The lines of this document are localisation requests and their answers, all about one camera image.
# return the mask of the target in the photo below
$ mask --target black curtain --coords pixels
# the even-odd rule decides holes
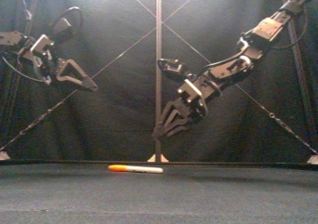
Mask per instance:
[[[183,61],[198,72],[207,61],[237,53],[241,33],[272,16],[282,3],[282,0],[163,0],[163,57]],[[61,101],[63,105],[6,151],[18,159],[147,161],[154,154],[155,0],[39,0],[31,31],[35,38],[47,33],[50,22],[73,6],[82,9],[83,27],[79,35],[59,46],[59,53],[62,58],[78,62],[94,77],[99,90],[79,91],[69,97],[71,88],[22,79],[14,107],[10,105],[12,115],[2,121],[4,144]],[[22,11],[20,0],[2,0],[6,18],[2,31],[24,30]],[[77,27],[77,13],[70,20]],[[317,0],[309,5],[309,23],[301,49],[317,118]],[[288,44],[289,38],[285,32],[280,45]],[[2,61],[3,104],[12,76]],[[177,99],[179,85],[163,78],[163,106]],[[308,111],[292,51],[272,51],[240,86],[309,140]],[[7,110],[8,106],[3,106],[2,113]],[[189,132],[163,140],[163,154],[170,161],[308,161],[309,148],[236,86],[209,103],[209,110],[209,116]]]

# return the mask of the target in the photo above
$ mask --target black cable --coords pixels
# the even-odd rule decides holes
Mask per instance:
[[[286,45],[286,46],[274,46],[273,49],[276,49],[276,50],[289,49],[300,43],[300,41],[302,40],[302,38],[305,36],[305,33],[308,32],[308,28],[309,28],[309,13],[308,13],[308,8],[306,7],[304,7],[304,16],[305,16],[304,30],[302,30],[301,35],[296,39],[296,41],[292,44]]]
[[[70,7],[69,9],[66,9],[66,11],[61,14],[61,16],[55,19],[51,28],[54,28],[58,24],[58,22],[61,21],[61,19],[73,11],[78,11],[79,12],[79,27],[78,29],[74,31],[74,36],[81,32],[81,28],[83,25],[83,14],[82,14],[82,10],[79,7]]]
[[[10,62],[7,61],[6,57],[2,57],[2,59],[3,59],[3,61],[7,63],[7,65],[11,67],[11,69],[12,69],[19,75],[22,75],[26,79],[28,79],[28,80],[31,80],[31,81],[34,81],[34,82],[38,82],[38,83],[42,83],[42,82],[43,82],[43,80],[35,79],[35,78],[27,76],[24,73],[19,72],[19,71],[16,70],[16,68],[10,64]]]

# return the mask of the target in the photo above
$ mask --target gray floor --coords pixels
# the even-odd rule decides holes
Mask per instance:
[[[0,223],[318,223],[318,172],[2,165]]]

